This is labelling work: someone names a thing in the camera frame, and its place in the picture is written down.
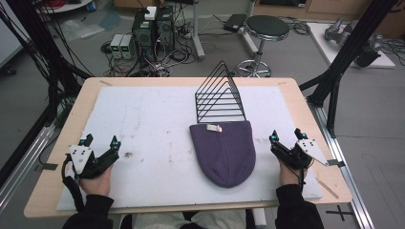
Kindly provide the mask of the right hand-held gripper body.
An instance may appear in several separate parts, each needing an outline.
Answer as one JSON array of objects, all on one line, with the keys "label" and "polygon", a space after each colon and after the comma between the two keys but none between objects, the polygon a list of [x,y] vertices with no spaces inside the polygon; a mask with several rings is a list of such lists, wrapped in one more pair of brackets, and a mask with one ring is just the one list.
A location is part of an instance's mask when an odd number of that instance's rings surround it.
[{"label": "right hand-held gripper body", "polygon": [[313,160],[318,161],[324,166],[329,166],[315,139],[299,139],[291,149],[276,139],[271,139],[270,143],[270,151],[289,168],[294,170],[307,169]]}]

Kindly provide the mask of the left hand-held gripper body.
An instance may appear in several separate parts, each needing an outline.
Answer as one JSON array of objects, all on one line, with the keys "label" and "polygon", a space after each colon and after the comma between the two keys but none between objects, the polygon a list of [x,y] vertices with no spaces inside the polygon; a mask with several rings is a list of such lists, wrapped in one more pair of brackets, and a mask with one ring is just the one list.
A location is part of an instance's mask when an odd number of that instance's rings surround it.
[{"label": "left hand-held gripper body", "polygon": [[101,176],[118,159],[119,146],[112,145],[111,148],[99,157],[88,146],[72,145],[69,147],[69,154],[73,162],[74,173],[79,178],[93,179]]}]

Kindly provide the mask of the purple knit beanie hat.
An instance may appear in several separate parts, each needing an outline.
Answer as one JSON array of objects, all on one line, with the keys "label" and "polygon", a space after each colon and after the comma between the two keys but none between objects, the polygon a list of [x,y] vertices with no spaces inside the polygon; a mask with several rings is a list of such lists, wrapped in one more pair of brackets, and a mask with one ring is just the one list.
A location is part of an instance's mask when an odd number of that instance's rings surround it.
[{"label": "purple knit beanie hat", "polygon": [[256,151],[249,121],[196,124],[189,130],[200,168],[213,183],[233,188],[252,174]]}]

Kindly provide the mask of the black wire file rack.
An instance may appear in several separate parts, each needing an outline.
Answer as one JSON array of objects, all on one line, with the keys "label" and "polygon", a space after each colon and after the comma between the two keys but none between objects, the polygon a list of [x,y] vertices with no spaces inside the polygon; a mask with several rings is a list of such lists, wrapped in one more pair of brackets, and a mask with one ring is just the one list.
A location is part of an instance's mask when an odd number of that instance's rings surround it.
[{"label": "black wire file rack", "polygon": [[198,123],[246,121],[234,73],[220,61],[195,92]]}]

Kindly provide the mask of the person's right hand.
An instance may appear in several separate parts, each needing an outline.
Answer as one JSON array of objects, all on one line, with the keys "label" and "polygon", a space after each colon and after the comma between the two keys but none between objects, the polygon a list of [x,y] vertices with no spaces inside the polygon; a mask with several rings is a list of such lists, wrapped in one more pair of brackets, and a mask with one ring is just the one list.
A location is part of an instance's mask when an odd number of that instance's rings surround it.
[{"label": "person's right hand", "polygon": [[289,168],[283,161],[279,162],[280,167],[280,184],[285,185],[300,185],[307,176],[306,170],[293,170]]}]

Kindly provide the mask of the person's left hand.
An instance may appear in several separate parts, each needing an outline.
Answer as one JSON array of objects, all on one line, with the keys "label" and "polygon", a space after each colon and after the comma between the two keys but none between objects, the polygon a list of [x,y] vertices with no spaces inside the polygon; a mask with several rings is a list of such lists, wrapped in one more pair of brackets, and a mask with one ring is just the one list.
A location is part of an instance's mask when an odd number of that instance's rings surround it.
[{"label": "person's left hand", "polygon": [[110,166],[102,175],[93,179],[83,178],[79,181],[80,187],[87,195],[99,195],[108,197],[111,189],[111,173]]}]

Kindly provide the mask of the white foam mat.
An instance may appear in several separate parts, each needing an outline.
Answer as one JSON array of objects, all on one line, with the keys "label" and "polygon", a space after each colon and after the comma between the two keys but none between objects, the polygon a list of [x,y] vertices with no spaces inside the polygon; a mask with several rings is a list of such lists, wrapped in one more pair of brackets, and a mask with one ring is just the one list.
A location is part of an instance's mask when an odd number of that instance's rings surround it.
[{"label": "white foam mat", "polygon": [[279,163],[270,151],[274,130],[287,147],[297,138],[281,91],[276,87],[240,89],[252,128],[256,164],[242,184],[223,188],[200,168],[189,127],[198,123],[193,87],[106,87],[84,128],[97,155],[115,135],[121,142],[110,192],[116,209],[192,207],[273,201]]}]

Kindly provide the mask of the thin wooden stick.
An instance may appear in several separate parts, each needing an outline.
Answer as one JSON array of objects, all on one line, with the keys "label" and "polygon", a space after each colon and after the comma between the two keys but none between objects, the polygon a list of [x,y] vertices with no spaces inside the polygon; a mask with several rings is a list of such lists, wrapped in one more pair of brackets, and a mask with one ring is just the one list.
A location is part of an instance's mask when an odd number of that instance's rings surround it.
[{"label": "thin wooden stick", "polygon": [[323,182],[321,179],[316,178],[317,182],[324,188],[326,189],[334,198],[339,199],[339,196],[333,192],[333,190],[325,183]]}]

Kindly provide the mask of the black tape cross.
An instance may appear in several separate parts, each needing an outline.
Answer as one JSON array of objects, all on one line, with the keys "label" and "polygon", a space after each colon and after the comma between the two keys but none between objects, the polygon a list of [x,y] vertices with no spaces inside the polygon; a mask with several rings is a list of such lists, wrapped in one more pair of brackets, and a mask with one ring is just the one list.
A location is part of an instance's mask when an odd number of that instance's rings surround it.
[{"label": "black tape cross", "polygon": [[345,221],[346,217],[353,215],[353,212],[343,211],[340,205],[337,205],[335,209],[327,210],[326,213],[329,215],[338,215],[342,221]]}]

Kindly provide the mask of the black metal stand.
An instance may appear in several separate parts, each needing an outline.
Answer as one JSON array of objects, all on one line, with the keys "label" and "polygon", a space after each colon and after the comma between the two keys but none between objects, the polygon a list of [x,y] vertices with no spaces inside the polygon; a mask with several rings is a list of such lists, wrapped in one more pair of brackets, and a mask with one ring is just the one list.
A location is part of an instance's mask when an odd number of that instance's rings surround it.
[{"label": "black metal stand", "polygon": [[27,154],[29,146],[40,130],[49,126],[56,119],[57,106],[65,98],[78,96],[81,85],[77,79],[85,80],[92,77],[90,72],[84,72],[63,56],[53,41],[49,27],[43,20],[45,11],[41,8],[38,0],[5,1],[20,22],[20,26],[8,15],[2,3],[0,3],[0,20],[22,45],[47,82],[49,102],[15,151],[0,168],[0,189],[11,180],[11,174],[16,171],[18,163]]},{"label": "black metal stand", "polygon": [[335,137],[335,116],[340,81],[368,39],[398,1],[372,0],[329,67],[319,76],[299,86],[301,91],[316,86],[314,92],[307,97],[308,103],[316,108],[322,108],[327,96],[330,97],[326,128],[331,137]]}]

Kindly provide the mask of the white floor platform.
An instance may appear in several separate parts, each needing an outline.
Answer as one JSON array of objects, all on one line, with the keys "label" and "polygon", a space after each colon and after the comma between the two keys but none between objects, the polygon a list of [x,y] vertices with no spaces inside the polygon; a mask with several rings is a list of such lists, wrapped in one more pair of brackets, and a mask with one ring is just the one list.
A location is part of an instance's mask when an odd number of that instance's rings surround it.
[{"label": "white floor platform", "polygon": [[[341,47],[335,41],[327,41],[324,38],[325,30],[331,26],[331,23],[308,23],[308,26],[310,28],[311,37],[316,41],[319,50],[330,64],[341,49]],[[374,62],[369,65],[369,68],[393,69],[395,67],[394,62],[385,53],[379,51],[378,54],[379,57],[377,57]]]}]

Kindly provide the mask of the grey power supply unit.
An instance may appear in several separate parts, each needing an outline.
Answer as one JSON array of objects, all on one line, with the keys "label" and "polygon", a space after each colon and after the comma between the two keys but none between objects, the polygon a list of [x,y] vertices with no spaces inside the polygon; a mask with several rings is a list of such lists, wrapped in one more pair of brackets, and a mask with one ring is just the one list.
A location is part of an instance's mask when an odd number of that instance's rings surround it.
[{"label": "grey power supply unit", "polygon": [[131,59],[134,55],[134,42],[130,34],[124,34],[120,42],[120,50],[123,59]]},{"label": "grey power supply unit", "polygon": [[120,51],[120,42],[121,42],[122,38],[123,38],[122,34],[115,34],[110,43],[110,48],[111,48],[114,59],[122,58],[122,54]]}]

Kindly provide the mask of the person's legs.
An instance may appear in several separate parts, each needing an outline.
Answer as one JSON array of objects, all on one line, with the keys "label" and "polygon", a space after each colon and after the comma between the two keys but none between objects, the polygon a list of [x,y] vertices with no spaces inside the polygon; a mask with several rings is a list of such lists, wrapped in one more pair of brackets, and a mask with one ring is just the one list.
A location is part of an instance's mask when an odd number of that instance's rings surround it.
[{"label": "person's legs", "polygon": [[256,229],[251,210],[188,211],[126,215],[119,229]]}]

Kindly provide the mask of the black round stool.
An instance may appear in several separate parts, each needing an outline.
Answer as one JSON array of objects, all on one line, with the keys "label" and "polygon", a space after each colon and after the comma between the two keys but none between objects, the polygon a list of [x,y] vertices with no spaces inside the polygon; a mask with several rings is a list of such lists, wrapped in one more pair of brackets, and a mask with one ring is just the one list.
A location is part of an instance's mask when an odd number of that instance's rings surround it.
[{"label": "black round stool", "polygon": [[236,71],[244,77],[267,77],[272,75],[271,68],[262,61],[264,45],[267,41],[279,42],[288,37],[289,26],[282,19],[270,15],[253,15],[246,19],[244,33],[260,40],[259,47],[252,59],[238,64]]}]

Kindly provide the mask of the black computer tower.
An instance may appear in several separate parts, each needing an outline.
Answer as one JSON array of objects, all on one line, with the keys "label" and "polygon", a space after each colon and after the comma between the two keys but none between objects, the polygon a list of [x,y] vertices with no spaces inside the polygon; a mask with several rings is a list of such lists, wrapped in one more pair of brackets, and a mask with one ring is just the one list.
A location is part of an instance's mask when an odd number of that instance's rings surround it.
[{"label": "black computer tower", "polygon": [[158,27],[158,40],[160,48],[167,52],[174,50],[174,9],[172,6],[166,6],[158,9],[156,17]]},{"label": "black computer tower", "polygon": [[155,61],[153,51],[157,40],[156,23],[144,18],[145,10],[139,10],[134,19],[132,34],[137,47],[137,53],[142,53],[149,61]]}]

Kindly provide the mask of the flat black box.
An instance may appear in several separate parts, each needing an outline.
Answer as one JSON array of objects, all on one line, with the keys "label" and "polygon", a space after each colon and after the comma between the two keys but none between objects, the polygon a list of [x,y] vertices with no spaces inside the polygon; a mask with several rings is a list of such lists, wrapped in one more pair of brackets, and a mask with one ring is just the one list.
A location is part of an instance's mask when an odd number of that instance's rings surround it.
[{"label": "flat black box", "polygon": [[239,28],[244,24],[245,19],[245,14],[232,14],[224,23],[224,29],[226,31],[237,32]]}]

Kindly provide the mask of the white table leg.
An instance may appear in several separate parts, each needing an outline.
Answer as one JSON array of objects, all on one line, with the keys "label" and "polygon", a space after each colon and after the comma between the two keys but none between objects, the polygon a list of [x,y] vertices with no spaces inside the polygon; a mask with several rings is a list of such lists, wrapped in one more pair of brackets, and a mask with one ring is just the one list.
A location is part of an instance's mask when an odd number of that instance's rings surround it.
[{"label": "white table leg", "polygon": [[199,0],[193,0],[193,32],[192,40],[197,54],[197,60],[205,58],[202,42],[199,38]]}]

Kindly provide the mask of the white small box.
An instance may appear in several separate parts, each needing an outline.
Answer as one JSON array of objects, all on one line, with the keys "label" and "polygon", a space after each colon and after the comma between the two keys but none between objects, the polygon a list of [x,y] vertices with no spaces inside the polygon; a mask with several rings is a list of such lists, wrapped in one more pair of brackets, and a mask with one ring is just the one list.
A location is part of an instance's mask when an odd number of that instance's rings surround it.
[{"label": "white small box", "polygon": [[149,6],[146,8],[146,13],[144,14],[144,19],[147,21],[153,21],[157,16],[157,8],[154,6]]}]

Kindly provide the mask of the aluminium rail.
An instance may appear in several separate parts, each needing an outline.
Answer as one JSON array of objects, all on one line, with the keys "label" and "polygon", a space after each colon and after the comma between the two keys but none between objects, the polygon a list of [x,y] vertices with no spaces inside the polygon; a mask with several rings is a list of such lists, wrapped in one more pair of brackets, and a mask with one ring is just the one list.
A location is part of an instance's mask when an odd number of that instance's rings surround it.
[{"label": "aluminium rail", "polygon": [[309,108],[318,124],[323,138],[327,142],[333,158],[336,159],[338,162],[344,163],[344,165],[340,167],[340,171],[352,194],[350,207],[352,208],[352,212],[358,227],[360,229],[375,229],[371,216],[355,184],[350,167],[344,157],[338,140],[333,137],[330,131],[327,129],[327,114],[325,110],[323,108],[316,108],[314,105],[311,104],[309,104]]},{"label": "aluminium rail", "polygon": [[50,142],[55,126],[43,127],[39,133],[28,144],[28,148],[23,151],[23,156],[12,170],[11,175],[0,188],[0,215],[7,208],[9,202],[17,189],[30,172],[34,163],[38,160],[40,153]]}]

